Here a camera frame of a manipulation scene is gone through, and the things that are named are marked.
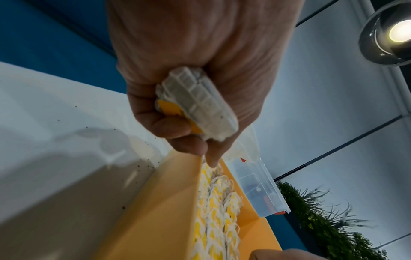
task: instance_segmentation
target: yellow label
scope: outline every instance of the yellow label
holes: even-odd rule
[[[196,125],[196,123],[188,118],[184,111],[176,104],[165,101],[165,100],[158,100],[158,105],[161,107],[163,114],[166,116],[180,116],[185,117],[191,124],[191,133],[193,134],[201,134],[203,133],[201,129]]]

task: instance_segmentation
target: gray wall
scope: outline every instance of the gray wall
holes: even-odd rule
[[[301,16],[315,11],[319,2],[307,0]],[[404,104],[394,98],[392,80],[357,48],[362,21],[356,11],[350,0],[339,0],[295,30],[255,123],[261,158],[273,178],[401,114]],[[411,233],[407,120],[284,180],[297,188],[330,189],[326,203],[341,203],[340,210],[349,201],[354,214],[375,226],[356,230],[375,246]],[[400,240],[386,249],[391,260],[402,260],[411,255],[408,246]]]

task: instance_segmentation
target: orange cardboard box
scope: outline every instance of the orange cardboard box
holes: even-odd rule
[[[172,151],[114,226],[93,260],[190,259],[202,159]],[[238,215],[240,259],[255,249],[281,250],[267,220],[260,218],[227,166],[243,199]]]

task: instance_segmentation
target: row of wrapped packets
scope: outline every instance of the row of wrapped packets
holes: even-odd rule
[[[237,260],[241,198],[218,166],[201,169],[199,199],[194,226],[193,260]]]

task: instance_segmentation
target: held packet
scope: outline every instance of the held packet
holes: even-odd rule
[[[186,117],[192,134],[219,142],[238,131],[237,116],[201,68],[178,67],[156,87],[156,109]]]

